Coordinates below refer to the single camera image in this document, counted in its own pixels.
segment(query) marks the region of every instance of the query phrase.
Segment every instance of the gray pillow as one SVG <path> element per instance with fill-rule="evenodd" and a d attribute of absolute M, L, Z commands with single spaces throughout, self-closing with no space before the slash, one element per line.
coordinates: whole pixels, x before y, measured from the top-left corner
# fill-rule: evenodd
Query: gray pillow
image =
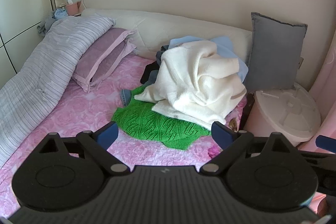
<path fill-rule="evenodd" d="M 244 81 L 247 91 L 291 89 L 308 25 L 283 23 L 255 12 L 251 17 L 253 48 Z"/>

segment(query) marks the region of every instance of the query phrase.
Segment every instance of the white headboard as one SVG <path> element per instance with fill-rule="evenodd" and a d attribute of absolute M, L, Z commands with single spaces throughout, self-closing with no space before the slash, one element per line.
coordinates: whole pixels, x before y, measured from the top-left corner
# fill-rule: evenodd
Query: white headboard
<path fill-rule="evenodd" d="M 134 37 L 133 43 L 137 46 L 137 54 L 145 58 L 155 59 L 155 54 L 162 45 L 169 44 L 173 38 L 186 35 L 204 39 L 228 36 L 233 43 L 235 53 L 244 61 L 247 61 L 252 48 L 250 31 L 218 23 L 129 10 L 86 9 L 82 12 L 82 16 L 87 17 L 95 13 L 115 18 L 116 27 L 137 29 L 138 34 Z"/>

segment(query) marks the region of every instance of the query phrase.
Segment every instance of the green knit sweater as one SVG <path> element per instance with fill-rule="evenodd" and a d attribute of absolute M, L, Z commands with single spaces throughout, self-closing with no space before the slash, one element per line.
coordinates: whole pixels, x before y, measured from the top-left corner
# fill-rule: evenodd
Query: green knit sweater
<path fill-rule="evenodd" d="M 143 92 L 140 86 L 132 90 L 132 99 L 127 107 L 118 108 L 112 121 L 133 138 L 162 142 L 165 146 L 186 150 L 200 136 L 211 132 L 195 123 L 166 117 L 152 111 L 153 103 L 134 99 Z"/>

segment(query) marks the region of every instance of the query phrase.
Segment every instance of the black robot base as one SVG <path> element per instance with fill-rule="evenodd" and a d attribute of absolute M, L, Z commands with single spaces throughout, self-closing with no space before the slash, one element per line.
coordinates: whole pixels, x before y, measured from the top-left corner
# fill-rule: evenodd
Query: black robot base
<path fill-rule="evenodd" d="M 16 171 L 21 208 L 3 223 L 299 224 L 319 219 L 308 208 L 316 191 L 336 196 L 336 156 L 299 151 L 281 133 L 258 138 L 215 122 L 224 150 L 199 172 L 131 172 L 106 151 L 117 136 L 114 122 L 74 138 L 48 134 Z"/>

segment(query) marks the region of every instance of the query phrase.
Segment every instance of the white storage bin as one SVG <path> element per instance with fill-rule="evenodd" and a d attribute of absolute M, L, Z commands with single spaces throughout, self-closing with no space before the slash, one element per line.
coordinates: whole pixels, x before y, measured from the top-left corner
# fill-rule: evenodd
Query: white storage bin
<path fill-rule="evenodd" d="M 309 141 L 321 125 L 319 109 L 299 84 L 292 90 L 257 91 L 245 130 L 257 137 L 281 132 L 294 145 Z"/>

